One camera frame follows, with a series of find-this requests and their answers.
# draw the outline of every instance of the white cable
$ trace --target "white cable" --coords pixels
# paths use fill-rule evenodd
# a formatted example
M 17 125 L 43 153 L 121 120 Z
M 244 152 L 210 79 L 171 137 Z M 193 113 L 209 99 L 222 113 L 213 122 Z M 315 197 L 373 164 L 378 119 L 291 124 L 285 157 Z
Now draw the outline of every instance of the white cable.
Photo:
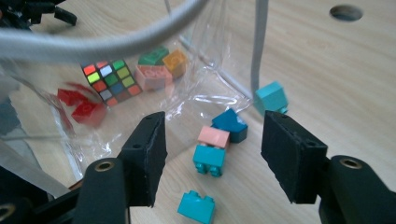
M 164 20 L 137 33 L 69 38 L 2 29 L 0 58 L 53 63 L 91 63 L 126 58 L 151 49 L 190 24 L 208 0 L 189 0 Z
M 268 0 L 256 0 L 256 21 L 254 28 L 254 45 L 250 69 L 250 88 L 254 96 L 260 87 L 260 66 L 264 48 L 265 30 L 267 29 Z

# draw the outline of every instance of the wooden table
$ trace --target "wooden table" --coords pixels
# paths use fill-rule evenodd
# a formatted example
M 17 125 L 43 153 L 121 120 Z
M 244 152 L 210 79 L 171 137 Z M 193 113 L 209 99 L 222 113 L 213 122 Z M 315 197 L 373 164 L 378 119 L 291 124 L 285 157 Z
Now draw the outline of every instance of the wooden table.
M 62 7 L 78 15 L 77 28 L 45 18 L 35 29 L 68 36 L 118 35 L 166 15 L 162 1 L 144 4 L 148 7 L 126 2 L 69 0 Z M 332 18 L 331 8 L 343 3 L 360 8 L 362 18 L 354 22 Z M 254 1 L 228 1 L 227 10 L 231 32 L 226 37 L 231 47 L 225 51 L 223 68 L 247 85 Z M 271 1 L 260 81 L 261 86 L 274 80 L 284 86 L 290 101 L 288 115 L 329 146 L 329 158 L 348 155 L 366 161 L 393 190 L 395 11 L 390 0 Z M 125 17 L 129 14 L 141 21 L 129 21 Z M 191 161 L 195 145 L 185 143 L 190 146 L 172 154 L 166 163 L 154 208 L 132 208 L 133 223 L 191 223 L 177 213 L 183 193 L 190 189 L 215 199 L 214 223 L 319 223 L 319 199 L 315 205 L 290 204 L 261 157 L 262 118 L 255 108 L 240 116 L 248 124 L 248 137 L 227 151 L 224 175 L 198 174 Z M 199 124 L 194 125 L 199 131 Z M 35 154 L 45 171 L 66 185 L 73 182 L 70 172 L 50 163 L 54 155 Z

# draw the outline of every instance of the teal toy block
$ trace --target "teal toy block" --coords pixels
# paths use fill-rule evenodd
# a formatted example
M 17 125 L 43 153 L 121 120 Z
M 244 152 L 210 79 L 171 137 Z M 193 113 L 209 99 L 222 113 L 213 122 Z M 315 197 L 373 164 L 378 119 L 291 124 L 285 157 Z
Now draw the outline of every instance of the teal toy block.
M 195 149 L 192 161 L 198 173 L 206 174 L 209 171 L 214 177 L 219 177 L 222 175 L 224 159 L 224 149 L 198 145 Z
M 282 114 L 288 112 L 288 100 L 286 99 L 283 87 L 277 81 L 264 86 L 255 93 L 254 105 L 263 117 L 265 116 L 265 110 Z
M 215 200 L 209 196 L 201 198 L 198 192 L 190 190 L 189 193 L 183 194 L 177 212 L 195 221 L 209 224 L 215 212 Z
M 232 108 L 213 118 L 212 127 L 229 132 L 232 143 L 240 143 L 248 136 L 248 126 Z

